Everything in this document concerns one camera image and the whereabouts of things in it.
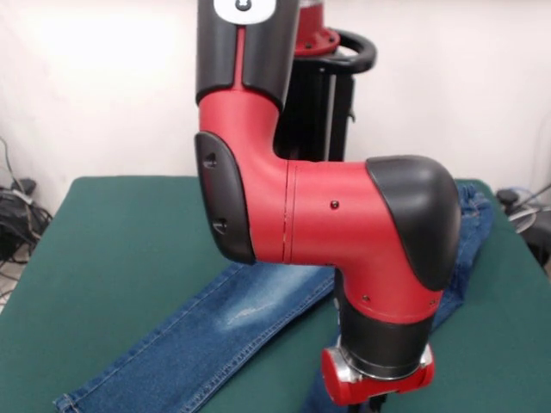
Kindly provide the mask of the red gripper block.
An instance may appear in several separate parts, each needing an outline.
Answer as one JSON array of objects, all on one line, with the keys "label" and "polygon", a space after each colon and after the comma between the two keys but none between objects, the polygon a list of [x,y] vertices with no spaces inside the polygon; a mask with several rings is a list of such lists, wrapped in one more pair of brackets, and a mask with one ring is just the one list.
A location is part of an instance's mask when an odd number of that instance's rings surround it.
[{"label": "red gripper block", "polygon": [[324,348],[321,372],[331,400],[339,406],[366,402],[371,397],[406,393],[428,386],[435,376],[435,362],[430,344],[425,346],[419,367],[401,379],[374,379],[350,367],[340,347]]}]

